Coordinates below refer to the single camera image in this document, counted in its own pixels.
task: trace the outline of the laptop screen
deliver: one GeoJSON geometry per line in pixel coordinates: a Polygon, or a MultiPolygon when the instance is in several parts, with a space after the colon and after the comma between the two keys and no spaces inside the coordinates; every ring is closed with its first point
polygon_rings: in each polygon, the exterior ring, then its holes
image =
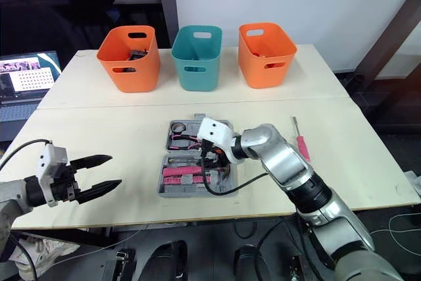
{"type": "Polygon", "coordinates": [[[54,51],[0,57],[0,100],[41,99],[60,74],[54,51]]]}

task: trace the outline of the pliers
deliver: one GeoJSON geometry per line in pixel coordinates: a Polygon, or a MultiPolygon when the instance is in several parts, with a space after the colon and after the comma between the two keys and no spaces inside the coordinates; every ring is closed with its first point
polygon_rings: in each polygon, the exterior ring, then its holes
{"type": "Polygon", "coordinates": [[[189,149],[199,149],[201,147],[201,141],[197,139],[197,136],[187,135],[187,134],[180,134],[180,135],[171,135],[170,136],[170,144],[172,144],[173,141],[191,141],[193,142],[191,145],[188,146],[174,146],[170,145],[168,149],[172,149],[175,151],[188,151],[189,149]]]}

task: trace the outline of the basket handle hole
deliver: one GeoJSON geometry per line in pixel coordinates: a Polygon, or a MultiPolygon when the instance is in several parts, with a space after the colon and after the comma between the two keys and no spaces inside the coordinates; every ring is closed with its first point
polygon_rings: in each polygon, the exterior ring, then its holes
{"type": "Polygon", "coordinates": [[[136,68],[133,68],[133,67],[118,67],[118,68],[113,68],[112,71],[113,72],[136,72],[136,68]]]}
{"type": "Polygon", "coordinates": [[[193,32],[193,37],[197,39],[210,39],[212,34],[209,32],[193,32]]]}
{"type": "Polygon", "coordinates": [[[146,33],[143,32],[132,32],[128,34],[131,39],[144,39],[146,38],[146,33]]]}
{"type": "Polygon", "coordinates": [[[269,63],[266,64],[264,67],[267,68],[277,68],[277,67],[284,67],[285,63],[284,62],[280,62],[280,63],[269,63]]]}
{"type": "Polygon", "coordinates": [[[247,36],[261,36],[264,33],[263,29],[248,30],[247,36]]]}
{"type": "Polygon", "coordinates": [[[206,68],[202,66],[184,66],[186,72],[205,72],[206,68]]]}

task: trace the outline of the wire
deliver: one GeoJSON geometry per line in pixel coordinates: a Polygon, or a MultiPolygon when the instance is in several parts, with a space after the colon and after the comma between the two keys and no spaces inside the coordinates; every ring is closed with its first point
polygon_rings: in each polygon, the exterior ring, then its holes
{"type": "Polygon", "coordinates": [[[128,241],[130,238],[132,238],[132,237],[134,237],[134,236],[138,235],[138,234],[139,234],[140,232],[142,232],[143,230],[138,230],[137,232],[133,233],[132,235],[130,235],[130,236],[129,236],[129,237],[127,237],[126,239],[121,240],[121,241],[119,241],[119,242],[117,242],[117,243],[114,243],[114,244],[112,244],[112,245],[110,245],[110,246],[102,247],[101,249],[97,249],[97,250],[94,250],[94,251],[90,251],[89,253],[83,253],[83,254],[81,254],[81,255],[73,256],[73,257],[70,257],[70,258],[64,259],[64,260],[62,260],[62,261],[59,261],[59,262],[55,263],[54,265],[52,265],[52,267],[53,267],[53,266],[55,266],[55,265],[59,265],[59,264],[61,264],[61,263],[65,262],[65,261],[69,261],[69,260],[72,260],[72,259],[75,259],[75,258],[80,258],[80,257],[84,257],[84,256],[87,256],[87,255],[91,255],[92,253],[98,253],[98,252],[100,252],[100,251],[102,251],[102,250],[104,250],[104,249],[111,248],[111,247],[116,246],[116,245],[118,245],[118,244],[120,244],[120,243],[124,243],[124,242],[128,241]]]}
{"type": "Polygon", "coordinates": [[[418,256],[418,257],[421,257],[421,253],[416,253],[416,252],[414,252],[414,251],[412,251],[412,250],[409,250],[408,248],[406,248],[405,246],[403,246],[401,243],[399,243],[398,241],[397,241],[397,239],[395,238],[395,236],[393,235],[393,231],[392,231],[392,229],[391,229],[391,223],[392,223],[392,220],[393,219],[395,219],[395,218],[397,218],[397,217],[411,217],[411,216],[413,216],[413,215],[421,215],[421,213],[406,213],[406,214],[399,214],[399,215],[395,215],[394,217],[391,217],[390,219],[389,219],[389,233],[390,233],[390,236],[392,237],[392,239],[393,239],[393,241],[400,247],[400,248],[402,248],[403,250],[405,250],[406,252],[408,252],[408,253],[412,253],[413,255],[415,255],[415,256],[418,256]]]}
{"type": "Polygon", "coordinates": [[[385,228],[383,230],[373,230],[372,232],[370,232],[370,235],[376,234],[378,232],[390,232],[390,231],[392,231],[393,233],[421,232],[421,228],[413,228],[412,230],[388,230],[387,228],[385,228]]]}
{"type": "Polygon", "coordinates": [[[18,240],[12,235],[9,235],[9,238],[11,239],[11,241],[22,251],[22,253],[25,255],[25,257],[27,258],[29,265],[31,266],[31,271],[32,271],[32,277],[34,278],[34,281],[38,280],[38,275],[37,275],[37,269],[35,268],[34,262],[32,261],[31,256],[29,255],[29,253],[26,251],[25,247],[22,246],[18,240]]]}
{"type": "Polygon", "coordinates": [[[9,156],[7,156],[3,162],[0,164],[0,170],[3,169],[3,167],[7,164],[7,162],[18,152],[20,151],[22,148],[34,144],[34,143],[51,143],[51,141],[49,140],[44,140],[44,139],[38,139],[38,140],[33,140],[33,141],[27,141],[26,143],[23,143],[21,146],[19,146],[18,148],[16,148],[9,156]]]}
{"type": "Polygon", "coordinates": [[[284,218],[281,219],[279,222],[275,223],[275,225],[269,228],[268,231],[263,235],[263,237],[260,239],[260,241],[257,244],[257,250],[255,251],[255,257],[254,257],[254,264],[255,264],[256,276],[259,281],[263,281],[263,277],[259,269],[259,255],[258,255],[259,250],[262,247],[266,238],[269,237],[269,235],[275,230],[275,228],[277,228],[280,224],[282,224],[284,220],[285,220],[284,218]]]}
{"type": "Polygon", "coordinates": [[[257,231],[257,223],[256,222],[253,222],[253,228],[251,229],[251,232],[248,234],[248,235],[246,235],[246,236],[242,236],[242,235],[240,235],[239,234],[239,232],[238,232],[238,230],[237,230],[237,226],[236,226],[236,224],[237,223],[232,223],[232,226],[234,227],[234,232],[235,232],[235,234],[239,237],[239,238],[241,238],[242,240],[246,240],[247,238],[250,238],[251,236],[253,236],[255,233],[256,233],[256,231],[257,231]]]}
{"type": "Polygon", "coordinates": [[[316,266],[314,265],[314,263],[310,259],[309,253],[307,251],[307,247],[305,245],[304,237],[303,237],[303,235],[304,235],[303,224],[301,223],[300,217],[298,217],[298,216],[297,216],[297,226],[298,226],[298,230],[299,230],[301,245],[303,246],[305,259],[309,263],[309,266],[310,266],[311,270],[313,271],[314,275],[316,276],[316,278],[319,281],[324,281],[320,272],[317,270],[316,266]]]}
{"type": "Polygon", "coordinates": [[[254,181],[256,181],[256,180],[258,180],[258,179],[260,179],[263,176],[266,176],[268,174],[267,172],[263,172],[262,174],[259,174],[258,176],[254,177],[253,179],[250,179],[249,181],[243,183],[242,185],[240,185],[240,186],[238,186],[238,187],[236,187],[234,189],[231,189],[231,190],[228,190],[228,191],[224,191],[224,192],[216,192],[216,191],[213,191],[211,189],[211,187],[208,184],[208,180],[206,179],[205,164],[203,162],[203,157],[201,158],[201,165],[202,165],[202,178],[203,178],[203,183],[205,185],[206,190],[208,190],[208,192],[211,193],[211,194],[213,194],[213,195],[227,195],[227,194],[236,192],[236,191],[240,190],[241,188],[244,188],[245,186],[248,186],[252,182],[254,182],[254,181]]]}

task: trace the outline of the gray tool case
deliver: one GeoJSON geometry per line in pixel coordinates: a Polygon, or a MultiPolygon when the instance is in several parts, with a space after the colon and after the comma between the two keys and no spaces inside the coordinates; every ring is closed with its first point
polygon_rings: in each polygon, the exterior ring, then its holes
{"type": "MultiPolygon", "coordinates": [[[[173,120],[170,122],[166,149],[170,152],[162,160],[158,195],[161,197],[216,197],[206,190],[201,174],[201,150],[200,145],[193,140],[180,140],[188,136],[196,136],[199,132],[200,124],[205,115],[195,114],[194,120],[173,120]],[[164,176],[165,168],[193,167],[183,176],[164,176]]],[[[220,122],[232,128],[227,120],[220,122]]],[[[237,186],[237,168],[233,164],[228,164],[228,168],[217,167],[220,155],[208,153],[205,161],[205,172],[209,186],[216,192],[226,192],[237,186]]]]}

